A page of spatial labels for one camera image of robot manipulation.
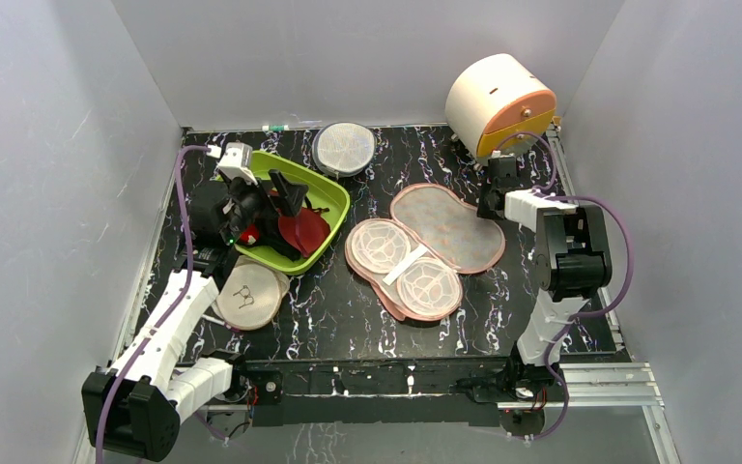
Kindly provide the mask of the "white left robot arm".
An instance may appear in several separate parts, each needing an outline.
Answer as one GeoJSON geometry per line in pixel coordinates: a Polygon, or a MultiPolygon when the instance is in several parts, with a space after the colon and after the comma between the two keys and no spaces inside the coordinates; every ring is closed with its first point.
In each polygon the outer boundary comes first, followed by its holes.
{"type": "Polygon", "coordinates": [[[191,211],[181,201],[183,255],[156,308],[128,349],[88,375],[81,395],[97,458],[107,451],[159,462],[182,423],[210,400],[245,398],[250,378],[237,354],[214,350],[179,369],[187,342],[209,310],[231,328],[266,326],[288,291],[285,274],[242,255],[238,241],[255,227],[271,243],[282,220],[310,209],[308,186],[273,169],[265,177],[224,175],[191,211]]]}

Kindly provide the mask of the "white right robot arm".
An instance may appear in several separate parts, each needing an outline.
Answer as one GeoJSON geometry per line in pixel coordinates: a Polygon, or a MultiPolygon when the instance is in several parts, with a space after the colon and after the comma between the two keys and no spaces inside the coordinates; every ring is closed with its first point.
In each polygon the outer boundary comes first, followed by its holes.
{"type": "Polygon", "coordinates": [[[518,168],[512,155],[489,161],[477,215],[508,220],[534,233],[531,276],[538,295],[498,380],[502,391],[529,400],[555,382],[561,340],[576,314],[610,283],[613,265],[602,208],[521,188],[518,168]]]}

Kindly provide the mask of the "maroon bra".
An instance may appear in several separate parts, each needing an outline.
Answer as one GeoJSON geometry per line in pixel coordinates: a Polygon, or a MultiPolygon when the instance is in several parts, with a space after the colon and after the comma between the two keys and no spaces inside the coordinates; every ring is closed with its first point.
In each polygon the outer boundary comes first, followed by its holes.
{"type": "Polygon", "coordinates": [[[330,226],[323,219],[323,213],[329,208],[314,208],[308,196],[303,208],[296,217],[283,217],[279,211],[277,219],[268,219],[264,224],[277,225],[283,238],[302,254],[310,257],[325,241],[330,233],[330,226]]]}

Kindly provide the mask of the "floral mesh laundry bag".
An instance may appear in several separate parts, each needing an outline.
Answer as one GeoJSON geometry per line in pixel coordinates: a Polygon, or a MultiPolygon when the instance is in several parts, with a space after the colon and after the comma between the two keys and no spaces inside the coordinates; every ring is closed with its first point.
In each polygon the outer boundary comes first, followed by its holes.
{"type": "Polygon", "coordinates": [[[503,256],[501,228],[448,188],[409,186],[389,212],[351,230],[345,257],[398,321],[433,323],[450,315],[463,300],[461,276],[486,272],[503,256]]]}

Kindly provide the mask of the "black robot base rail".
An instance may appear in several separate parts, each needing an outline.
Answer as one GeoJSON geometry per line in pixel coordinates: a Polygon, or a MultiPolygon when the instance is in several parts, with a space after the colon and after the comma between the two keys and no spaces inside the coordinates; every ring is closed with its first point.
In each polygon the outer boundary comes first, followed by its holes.
{"type": "Polygon", "coordinates": [[[236,394],[201,413],[226,432],[315,422],[442,423],[504,427],[534,435],[559,405],[562,386],[543,367],[509,357],[247,361],[235,370],[236,394]]]}

